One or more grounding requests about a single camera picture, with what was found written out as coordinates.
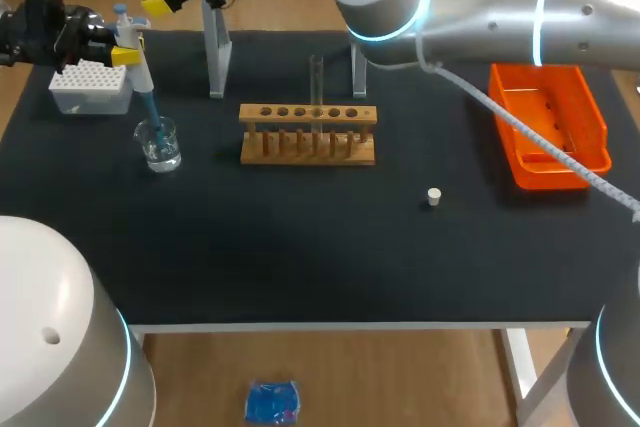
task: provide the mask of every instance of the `orange plastic tray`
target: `orange plastic tray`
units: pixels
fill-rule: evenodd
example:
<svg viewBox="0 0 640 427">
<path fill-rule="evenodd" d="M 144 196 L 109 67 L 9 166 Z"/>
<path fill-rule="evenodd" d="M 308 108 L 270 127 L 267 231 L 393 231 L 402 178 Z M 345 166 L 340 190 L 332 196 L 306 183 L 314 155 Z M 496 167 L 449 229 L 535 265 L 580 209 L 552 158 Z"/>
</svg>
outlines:
<svg viewBox="0 0 640 427">
<path fill-rule="evenodd" d="M 491 66 L 489 96 L 578 162 L 611 170 L 607 125 L 578 67 Z M 583 189 L 588 184 L 502 119 L 498 131 L 516 183 L 525 190 Z"/>
</svg>

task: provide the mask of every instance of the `glass test tube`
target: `glass test tube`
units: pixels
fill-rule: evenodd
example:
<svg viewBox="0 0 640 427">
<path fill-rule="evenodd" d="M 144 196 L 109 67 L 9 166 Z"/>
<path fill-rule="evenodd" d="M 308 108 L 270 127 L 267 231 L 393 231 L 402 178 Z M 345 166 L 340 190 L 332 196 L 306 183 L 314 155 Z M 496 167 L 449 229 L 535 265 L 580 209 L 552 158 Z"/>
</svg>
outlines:
<svg viewBox="0 0 640 427">
<path fill-rule="evenodd" d="M 324 59 L 321 55 L 312 55 L 309 59 L 311 71 L 311 114 L 314 117 L 322 115 L 324 93 Z M 322 124 L 311 124 L 311 132 L 322 137 Z"/>
</svg>

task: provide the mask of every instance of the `wooden floor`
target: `wooden floor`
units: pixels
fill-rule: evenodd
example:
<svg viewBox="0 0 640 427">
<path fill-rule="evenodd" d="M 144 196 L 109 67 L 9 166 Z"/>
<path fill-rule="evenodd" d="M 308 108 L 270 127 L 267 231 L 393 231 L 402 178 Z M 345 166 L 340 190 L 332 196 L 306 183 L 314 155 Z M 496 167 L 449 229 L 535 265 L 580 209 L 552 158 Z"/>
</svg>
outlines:
<svg viewBox="0 0 640 427">
<path fill-rule="evenodd" d="M 22 0 L 8 0 L 15 6 Z M 112 5 L 139 0 L 65 0 L 109 18 Z M 332 0 L 238 0 L 226 12 L 232 29 L 335 30 L 344 24 Z M 154 28 L 202 28 L 197 2 L 153 20 Z M 0 132 L 20 95 L 28 66 L 0 69 Z M 635 76 L 616 73 L 640 125 Z M 541 371 L 564 333 L 528 332 Z M 242 425 L 249 382 L 297 380 L 303 426 L 370 427 L 514 425 L 490 331 L 272 333 L 151 337 L 147 353 L 158 388 L 158 427 Z M 567 427 L 560 411 L 549 427 Z"/>
</svg>

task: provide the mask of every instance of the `blue object on floor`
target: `blue object on floor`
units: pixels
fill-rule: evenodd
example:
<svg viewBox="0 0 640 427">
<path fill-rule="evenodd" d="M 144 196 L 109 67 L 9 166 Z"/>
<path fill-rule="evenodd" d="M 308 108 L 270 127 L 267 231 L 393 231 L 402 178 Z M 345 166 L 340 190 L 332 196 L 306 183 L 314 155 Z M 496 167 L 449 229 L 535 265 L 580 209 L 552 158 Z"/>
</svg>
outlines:
<svg viewBox="0 0 640 427">
<path fill-rule="evenodd" d="M 245 405 L 245 420 L 254 424 L 294 424 L 300 413 L 295 382 L 251 384 Z"/>
</svg>

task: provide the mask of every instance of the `black tablecloth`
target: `black tablecloth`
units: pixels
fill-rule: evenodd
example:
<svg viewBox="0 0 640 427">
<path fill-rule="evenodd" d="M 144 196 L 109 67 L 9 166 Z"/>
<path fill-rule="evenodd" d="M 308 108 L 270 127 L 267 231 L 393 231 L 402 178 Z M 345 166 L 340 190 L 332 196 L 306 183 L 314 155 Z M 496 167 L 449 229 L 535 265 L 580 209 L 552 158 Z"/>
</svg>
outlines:
<svg viewBox="0 0 640 427">
<path fill-rule="evenodd" d="M 594 191 L 519 193 L 492 116 L 417 70 L 369 69 L 375 167 L 241 166 L 240 103 L 308 102 L 311 54 L 325 55 L 326 103 L 354 101 L 343 34 L 233 39 L 215 101 L 202 34 L 147 35 L 159 109 L 178 126 L 172 174 L 150 174 L 132 139 L 138 99 L 127 116 L 65 117 L 45 68 L 0 144 L 0 213 L 66 236 L 130 323 L 588 320 L 637 265 L 630 212 Z M 486 90 L 486 65 L 450 67 Z M 636 126 L 610 74 L 586 74 L 608 179 L 640 194 Z"/>
</svg>

